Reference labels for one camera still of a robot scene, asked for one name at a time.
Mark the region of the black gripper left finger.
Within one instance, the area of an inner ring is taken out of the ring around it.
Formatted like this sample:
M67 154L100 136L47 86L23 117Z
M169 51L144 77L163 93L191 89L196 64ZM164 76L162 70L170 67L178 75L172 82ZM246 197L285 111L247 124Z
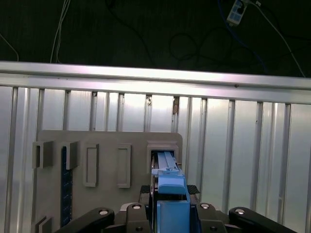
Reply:
M151 233L150 186L140 189L138 202L124 204L118 213L99 207L70 221L57 233Z

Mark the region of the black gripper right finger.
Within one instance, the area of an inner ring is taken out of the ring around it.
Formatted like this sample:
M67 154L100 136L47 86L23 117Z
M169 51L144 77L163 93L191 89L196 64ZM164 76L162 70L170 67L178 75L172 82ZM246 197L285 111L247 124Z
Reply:
M246 207L223 213L215 206L199 202L199 191L188 185L191 233L295 233L295 231Z

